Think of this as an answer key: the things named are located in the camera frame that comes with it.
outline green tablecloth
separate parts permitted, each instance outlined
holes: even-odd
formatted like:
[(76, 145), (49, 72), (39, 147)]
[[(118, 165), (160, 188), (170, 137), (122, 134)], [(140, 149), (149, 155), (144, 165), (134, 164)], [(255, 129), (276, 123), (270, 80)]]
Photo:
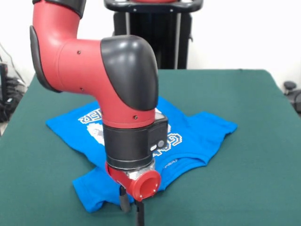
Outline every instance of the green tablecloth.
[[(145, 202), (146, 226), (300, 226), (301, 120), (266, 71), (159, 71), (160, 95), (185, 114), (238, 124), (207, 167)], [(87, 213), (71, 181), (94, 166), (45, 121), (93, 99), (34, 79), (0, 141), (0, 226), (134, 226), (106, 204)]]

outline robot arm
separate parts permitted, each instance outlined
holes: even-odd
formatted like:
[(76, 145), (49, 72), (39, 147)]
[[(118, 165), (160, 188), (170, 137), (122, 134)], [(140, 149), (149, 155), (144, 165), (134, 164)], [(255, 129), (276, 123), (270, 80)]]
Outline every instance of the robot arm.
[(158, 190), (152, 152), (167, 140), (167, 118), (155, 113), (156, 59), (151, 46), (137, 36), (77, 39), (85, 3), (33, 0), (34, 68), (51, 91), (95, 97), (102, 111), (107, 172), (141, 201)]

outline t-shirt sleeve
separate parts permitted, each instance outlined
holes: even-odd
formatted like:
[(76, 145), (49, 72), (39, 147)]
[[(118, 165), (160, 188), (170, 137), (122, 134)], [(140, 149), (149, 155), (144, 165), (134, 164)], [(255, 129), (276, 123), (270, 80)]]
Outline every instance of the t-shirt sleeve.
[(89, 213), (99, 210), (104, 202), (120, 205), (119, 185), (99, 167), (74, 180), (73, 186), (81, 203)]
[(237, 124), (217, 115), (201, 112), (187, 117), (188, 127), (198, 138), (222, 142), (226, 135), (237, 129)]

